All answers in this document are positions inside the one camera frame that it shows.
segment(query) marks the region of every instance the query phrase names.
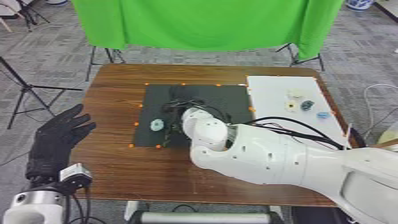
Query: chair leg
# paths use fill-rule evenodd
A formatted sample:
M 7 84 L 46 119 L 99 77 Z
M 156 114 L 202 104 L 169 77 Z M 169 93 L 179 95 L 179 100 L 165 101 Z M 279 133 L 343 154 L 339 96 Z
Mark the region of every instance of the chair leg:
M 9 25 L 7 25 L 5 21 L 3 21 L 3 18 L 0 18 L 0 23 L 3 24 L 5 30 L 12 33 L 12 30 L 11 30 Z

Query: metal stand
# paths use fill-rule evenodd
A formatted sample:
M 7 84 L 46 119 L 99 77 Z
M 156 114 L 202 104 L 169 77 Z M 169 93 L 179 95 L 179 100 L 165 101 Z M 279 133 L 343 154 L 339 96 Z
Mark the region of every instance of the metal stand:
M 41 17 L 41 19 L 46 21 L 46 23 L 50 23 L 50 21 L 48 21 L 46 17 L 39 14 L 39 12 L 34 10 L 32 6 L 23 2 L 23 0 L 16 0 L 16 2 L 21 7 L 21 15 L 25 17 L 28 32 L 32 32 L 30 24 L 37 26 L 37 17 Z
M 119 59 L 121 59 L 121 63 L 126 64 L 126 61 L 124 61 L 122 56 L 121 56 L 121 51 L 119 50 L 112 50 L 112 55 L 110 55 L 110 49 L 105 48 L 105 52 L 106 52 L 110 63 L 112 64 L 115 63 L 115 56 L 117 56 Z M 96 46 L 92 46 L 92 50 L 90 50 L 90 62 L 89 62 L 89 69 L 87 69 L 87 75 L 85 75 L 85 82 L 89 82 L 89 78 L 90 78 L 90 68 L 92 68 L 92 65 L 103 65 L 103 64 L 94 62 L 94 57 L 96 57 Z
M 12 127 L 12 123 L 14 123 L 14 119 L 16 119 L 16 115 L 21 114 L 21 113 L 28 113 L 32 111 L 41 111 L 41 110 L 46 110 L 48 113 L 51 114 L 51 116 L 55 116 L 51 110 L 50 110 L 50 107 L 62 95 L 62 93 L 66 92 L 66 90 L 71 90 L 71 91 L 83 91 L 82 89 L 74 89 L 74 88 L 64 88 L 64 87 L 53 87 L 53 86 L 35 86 L 35 85 L 30 85 L 25 80 L 21 79 L 21 76 L 18 75 L 9 63 L 5 62 L 3 58 L 0 57 L 0 64 L 3 65 L 5 69 L 9 70 L 9 73 L 16 79 L 16 82 L 18 82 L 18 85 L 21 86 L 21 93 L 19 93 L 19 98 L 18 98 L 18 102 L 16 102 L 16 107 L 14 107 L 14 112 L 12 112 L 12 116 L 11 116 L 11 120 L 9 120 L 9 126 L 7 126 L 7 129 L 11 129 Z M 55 89 L 55 90 L 60 90 L 51 102 L 46 104 L 37 93 L 34 92 L 34 88 L 35 89 Z M 19 107 L 21 107 L 21 101 L 23 101 L 23 96 L 25 94 L 30 93 L 32 97 L 35 98 L 39 104 L 41 104 L 41 108 L 37 109 L 32 109 L 32 110 L 25 110 L 25 111 L 19 111 Z
M 266 213 L 162 213 L 137 210 L 138 202 L 130 201 L 124 219 L 128 224 L 270 224 L 282 223 L 279 215 Z
M 318 61 L 320 61 L 320 68 L 321 68 L 321 71 L 325 71 L 325 64 L 323 64 L 323 59 L 321 59 L 320 54 L 318 54 L 318 56 L 316 56 L 314 58 L 311 58 L 311 59 L 300 61 L 300 60 L 298 60 L 298 54 L 293 55 L 291 43 L 286 44 L 286 45 L 282 46 L 282 48 L 277 49 L 275 52 L 281 52 L 286 48 L 288 48 L 288 50 L 289 50 L 289 57 L 291 57 L 289 67 L 293 67 L 293 65 L 300 65 L 300 64 L 304 64 L 305 62 L 309 62 L 309 61 L 313 61 L 313 60 L 318 60 Z

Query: black mat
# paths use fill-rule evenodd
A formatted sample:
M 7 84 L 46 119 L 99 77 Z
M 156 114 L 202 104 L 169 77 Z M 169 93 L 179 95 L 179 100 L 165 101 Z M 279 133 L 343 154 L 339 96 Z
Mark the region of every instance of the black mat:
M 154 147 L 163 144 L 165 131 L 151 131 L 151 121 L 162 119 L 167 124 L 169 115 L 162 113 L 162 105 L 170 102 L 170 89 L 179 89 L 186 92 L 188 98 L 195 97 L 204 100 L 206 105 L 215 107 L 231 115 L 231 122 L 243 123 L 252 120 L 249 111 L 249 96 L 243 86 L 176 86 L 176 85 L 149 85 L 146 87 L 146 97 L 142 102 L 142 112 L 138 118 L 138 127 L 135 130 L 133 144 L 137 147 Z M 183 134 L 174 134 L 167 147 L 190 146 L 190 139 Z

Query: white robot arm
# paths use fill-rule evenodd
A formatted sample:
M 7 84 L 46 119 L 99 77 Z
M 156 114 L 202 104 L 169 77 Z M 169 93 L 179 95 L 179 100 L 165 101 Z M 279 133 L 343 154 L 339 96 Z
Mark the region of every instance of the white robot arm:
M 185 111 L 183 130 L 192 162 L 202 169 L 254 184 L 291 184 L 314 190 L 361 224 L 398 223 L 394 152 L 313 148 L 265 128 L 227 126 L 197 108 Z

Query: small object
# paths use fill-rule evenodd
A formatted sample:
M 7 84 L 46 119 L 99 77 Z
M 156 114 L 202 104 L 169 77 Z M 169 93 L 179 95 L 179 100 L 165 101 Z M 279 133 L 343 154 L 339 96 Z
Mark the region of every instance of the small object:
M 295 111 L 297 111 L 297 102 L 295 102 L 293 100 L 289 100 L 289 101 L 286 102 L 286 110 L 288 110 L 289 112 L 295 112 Z
M 288 97 L 291 99 L 300 99 L 304 97 L 304 91 L 300 89 L 288 90 Z
M 320 119 L 327 119 L 327 118 L 330 117 L 330 113 L 329 113 L 329 112 L 320 112 L 320 113 L 316 114 L 316 117 L 318 117 Z
M 160 131 L 165 127 L 165 123 L 162 121 L 162 119 L 153 120 L 151 122 L 151 130 L 153 131 Z
M 311 110 L 311 108 L 313 108 L 313 105 L 314 105 L 314 102 L 311 101 L 311 100 L 307 100 L 307 101 L 304 101 L 302 102 L 302 110 L 304 111 L 309 111 Z

